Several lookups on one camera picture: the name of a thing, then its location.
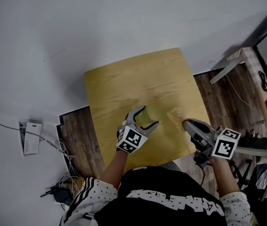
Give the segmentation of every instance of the wooden board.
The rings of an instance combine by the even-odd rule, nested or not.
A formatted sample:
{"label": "wooden board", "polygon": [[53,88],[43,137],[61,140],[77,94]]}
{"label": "wooden board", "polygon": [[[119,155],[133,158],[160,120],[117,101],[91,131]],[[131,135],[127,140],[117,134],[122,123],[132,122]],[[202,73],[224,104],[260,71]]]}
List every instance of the wooden board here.
{"label": "wooden board", "polygon": [[125,170],[156,166],[195,151],[190,135],[167,116],[179,107],[184,118],[209,123],[202,97],[178,48],[118,61],[85,73],[85,83],[97,140],[107,166],[115,155],[116,131],[126,114],[141,105],[155,108],[160,125]]}
{"label": "wooden board", "polygon": [[89,107],[62,115],[61,132],[72,163],[84,177],[100,177],[105,169]]}
{"label": "wooden board", "polygon": [[227,77],[221,78],[215,84],[210,84],[210,80],[218,72],[219,70],[195,76],[211,126],[214,129],[218,126],[229,127],[239,131],[242,137],[246,130],[255,129],[260,137],[266,137],[260,101],[246,67],[238,65],[227,75],[238,95],[251,108],[239,99]]}

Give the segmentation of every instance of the wooden table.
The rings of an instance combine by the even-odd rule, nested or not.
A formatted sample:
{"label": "wooden table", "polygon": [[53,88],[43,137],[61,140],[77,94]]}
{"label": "wooden table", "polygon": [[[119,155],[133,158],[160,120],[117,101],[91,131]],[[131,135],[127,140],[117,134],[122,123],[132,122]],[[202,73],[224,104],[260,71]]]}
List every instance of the wooden table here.
{"label": "wooden table", "polygon": [[190,135],[179,130],[167,115],[174,108],[184,118],[209,123],[196,82],[178,48],[128,58],[88,71],[85,83],[106,166],[115,155],[118,126],[126,114],[138,106],[155,108],[160,124],[141,149],[129,156],[125,171],[161,165],[195,151]]}

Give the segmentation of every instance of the white cable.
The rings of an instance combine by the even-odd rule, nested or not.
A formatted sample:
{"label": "white cable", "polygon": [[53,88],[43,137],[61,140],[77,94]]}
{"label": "white cable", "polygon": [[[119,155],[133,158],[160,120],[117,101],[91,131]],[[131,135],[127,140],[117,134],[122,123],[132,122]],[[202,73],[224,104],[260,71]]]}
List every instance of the white cable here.
{"label": "white cable", "polygon": [[77,177],[77,176],[70,176],[70,177],[68,177],[68,178],[66,178],[66,179],[64,179],[63,181],[62,181],[62,185],[63,185],[63,183],[64,183],[64,181],[66,181],[67,179],[71,179],[72,180],[72,188],[71,188],[71,191],[72,191],[72,193],[73,193],[73,178],[81,178],[81,177]]}
{"label": "white cable", "polygon": [[241,97],[238,95],[238,93],[237,93],[237,91],[236,91],[236,89],[235,89],[235,87],[233,86],[232,83],[231,83],[231,85],[232,85],[234,91],[236,92],[237,96],[239,97],[239,99],[240,99],[242,102],[244,102],[245,104],[247,104],[247,105],[254,111],[254,110],[255,110],[254,108],[252,108],[248,103],[246,103],[244,100],[241,99]]}
{"label": "white cable", "polygon": [[72,163],[71,163],[71,160],[72,158],[74,158],[74,156],[71,156],[69,155],[68,151],[67,151],[67,148],[68,147],[70,149],[70,147],[63,141],[63,140],[59,140],[60,141],[60,146],[56,146],[54,145],[53,143],[51,143],[50,141],[48,141],[47,139],[35,134],[35,133],[31,133],[29,131],[25,131],[24,129],[16,129],[16,128],[13,128],[13,127],[9,127],[9,126],[5,126],[3,124],[0,124],[0,126],[3,126],[5,128],[8,128],[8,129],[12,129],[12,130],[18,130],[20,131],[20,135],[21,135],[21,140],[23,141],[24,143],[24,136],[21,134],[22,132],[24,133],[28,133],[28,134],[32,134],[32,135],[35,135],[35,136],[38,136],[42,141],[46,141],[50,146],[54,147],[56,150],[58,150],[59,152],[61,152],[69,161],[69,164],[70,164],[70,168],[69,168],[69,171],[72,171],[74,174],[78,175],[80,177],[80,175],[74,170],[73,166],[72,166]]}
{"label": "white cable", "polygon": [[61,186],[61,179],[64,178],[65,176],[68,176],[68,175],[67,175],[68,173],[70,173],[70,172],[65,173],[65,174],[59,179],[59,183],[58,183],[58,184],[59,184],[59,187]]}

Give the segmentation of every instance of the wrist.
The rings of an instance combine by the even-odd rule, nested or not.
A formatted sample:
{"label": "wrist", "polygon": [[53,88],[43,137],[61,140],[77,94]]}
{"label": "wrist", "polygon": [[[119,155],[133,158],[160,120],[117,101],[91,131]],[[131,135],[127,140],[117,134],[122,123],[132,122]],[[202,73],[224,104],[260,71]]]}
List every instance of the wrist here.
{"label": "wrist", "polygon": [[226,159],[223,159],[223,158],[220,158],[220,157],[215,157],[215,156],[210,157],[209,158],[209,162],[210,162],[210,164],[212,166],[215,166],[217,164],[224,163],[224,162],[227,163]]}
{"label": "wrist", "polygon": [[115,155],[121,156],[121,157],[128,157],[128,153],[124,152],[122,149],[117,150]]}

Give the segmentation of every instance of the white wall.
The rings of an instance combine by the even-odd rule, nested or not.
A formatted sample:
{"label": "white wall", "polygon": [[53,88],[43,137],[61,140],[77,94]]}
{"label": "white wall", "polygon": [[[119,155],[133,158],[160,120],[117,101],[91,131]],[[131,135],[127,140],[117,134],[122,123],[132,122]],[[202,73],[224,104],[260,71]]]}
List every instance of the white wall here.
{"label": "white wall", "polygon": [[[179,47],[193,73],[210,70],[266,16],[267,0],[0,0],[0,121],[58,124],[88,104],[85,71],[148,52]],[[0,128],[0,225],[57,225],[61,209],[39,196],[64,162],[19,147]]]}
{"label": "white wall", "polygon": [[0,113],[46,118],[88,104],[83,74],[180,47],[211,69],[267,15],[267,0],[0,0]]}
{"label": "white wall", "polygon": [[[0,116],[0,123],[18,128],[18,120]],[[53,125],[43,124],[41,136],[54,142]],[[0,126],[0,226],[57,226],[64,211],[46,188],[66,173],[61,153],[40,142],[40,154],[23,157],[19,132]]]}

